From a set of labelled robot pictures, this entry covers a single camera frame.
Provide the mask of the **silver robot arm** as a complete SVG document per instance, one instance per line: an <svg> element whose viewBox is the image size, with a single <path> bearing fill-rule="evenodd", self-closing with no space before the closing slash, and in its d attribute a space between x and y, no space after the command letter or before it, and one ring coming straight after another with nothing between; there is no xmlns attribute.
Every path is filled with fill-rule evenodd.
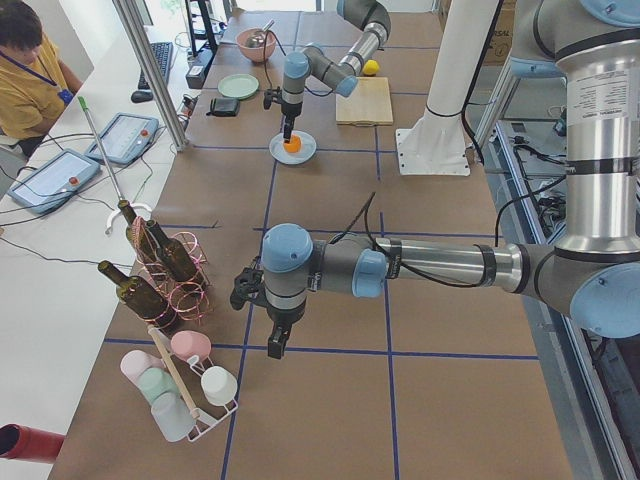
<svg viewBox="0 0 640 480"><path fill-rule="evenodd" d="M473 89L500 1L452 1L441 53L473 44L444 65L438 60L422 118L402 133L399 153L409 167L445 167L453 157L453 127ZM365 60L384 46L391 20L378 1L338 1L337 13L363 33L334 63L316 44L285 58L283 87L269 94L283 105L290 140L302 111L303 87L313 76L348 97ZM512 46L517 65L560 72L567 83L566 232L552 246L447 245L374 239L346 232L329 242L302 227L273 226L262 240L256 304L274 323L268 356L282 358L292 326L305 311L307 291L374 298L386 279L420 277L446 286L498 286L545 303L580 328L606 338L639 334L639 1L517 1Z"/></svg>
<svg viewBox="0 0 640 480"><path fill-rule="evenodd" d="M295 120L302 112L307 79L313 77L333 93L349 97L366 62L385 45L391 34L389 13L378 1L339 1L336 13L360 31L358 39L340 60L330 59L314 43L285 57L278 101L284 115L283 141L286 143L291 141Z"/></svg>

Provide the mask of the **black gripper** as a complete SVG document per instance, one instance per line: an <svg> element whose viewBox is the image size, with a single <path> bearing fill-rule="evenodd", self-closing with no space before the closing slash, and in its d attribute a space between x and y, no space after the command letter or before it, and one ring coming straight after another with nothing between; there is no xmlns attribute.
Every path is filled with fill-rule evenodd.
<svg viewBox="0 0 640 480"><path fill-rule="evenodd" d="M292 101L282 98L281 111L285 116L283 126L283 141L290 143L293 135L293 129L295 119L302 113L303 101L301 99L294 99Z"/></svg>
<svg viewBox="0 0 640 480"><path fill-rule="evenodd" d="M283 309L267 304L266 311L274 326L267 341L267 355L269 358L282 359L286 344L289 340L291 328L304 315L306 303L302 302L295 308Z"/></svg>

